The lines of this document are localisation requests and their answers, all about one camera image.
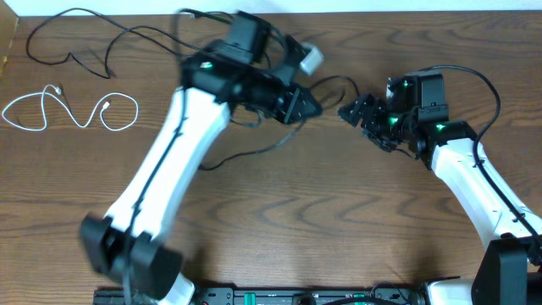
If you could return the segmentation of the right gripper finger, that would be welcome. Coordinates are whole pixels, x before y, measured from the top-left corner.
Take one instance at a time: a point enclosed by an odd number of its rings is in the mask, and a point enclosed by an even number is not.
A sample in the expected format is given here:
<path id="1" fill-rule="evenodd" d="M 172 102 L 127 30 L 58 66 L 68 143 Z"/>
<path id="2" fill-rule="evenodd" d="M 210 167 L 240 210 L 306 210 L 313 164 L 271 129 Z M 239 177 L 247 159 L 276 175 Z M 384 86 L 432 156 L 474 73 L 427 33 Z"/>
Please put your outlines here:
<path id="1" fill-rule="evenodd" d="M 377 105 L 378 102 L 379 99 L 371 94 L 361 95 L 347 104 L 345 111 L 347 114 L 363 114 L 367 108 Z"/>
<path id="2" fill-rule="evenodd" d="M 340 108 L 338 115 L 349 125 L 357 127 L 362 120 L 363 110 L 360 108 Z"/>

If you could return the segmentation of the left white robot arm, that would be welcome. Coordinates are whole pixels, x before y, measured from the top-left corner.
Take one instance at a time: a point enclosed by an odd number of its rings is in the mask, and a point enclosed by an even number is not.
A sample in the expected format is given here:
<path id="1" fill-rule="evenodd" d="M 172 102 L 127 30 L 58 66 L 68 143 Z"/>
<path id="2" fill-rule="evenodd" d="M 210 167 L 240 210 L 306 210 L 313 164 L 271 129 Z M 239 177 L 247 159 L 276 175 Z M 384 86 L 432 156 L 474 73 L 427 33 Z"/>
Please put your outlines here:
<path id="1" fill-rule="evenodd" d="M 238 12 L 228 35 L 179 62 L 180 84 L 148 154 L 102 217 L 86 216 L 80 239 L 92 268 L 121 284 L 106 304 L 187 304 L 194 284 L 183 258 L 165 243 L 207 150 L 238 106 L 301 127 L 322 107 L 298 84 L 324 57 L 313 44 L 283 35 L 269 22 Z"/>

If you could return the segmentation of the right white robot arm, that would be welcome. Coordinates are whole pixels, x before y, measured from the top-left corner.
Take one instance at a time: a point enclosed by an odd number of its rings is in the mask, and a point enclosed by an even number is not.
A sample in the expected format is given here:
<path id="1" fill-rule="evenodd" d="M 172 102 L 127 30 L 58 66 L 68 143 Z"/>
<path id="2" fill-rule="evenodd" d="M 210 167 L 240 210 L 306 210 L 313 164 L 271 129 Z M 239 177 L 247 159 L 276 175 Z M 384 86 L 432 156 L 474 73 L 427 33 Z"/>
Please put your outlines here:
<path id="1" fill-rule="evenodd" d="M 488 159 L 481 139 L 464 120 L 452 121 L 445 98 L 444 66 L 389 79 L 384 99 L 361 95 L 338 115 L 392 153 L 403 143 L 455 195 L 473 223 L 485 254 L 471 280 L 432 280 L 427 304 L 539 304 L 541 218 L 529 209 Z"/>

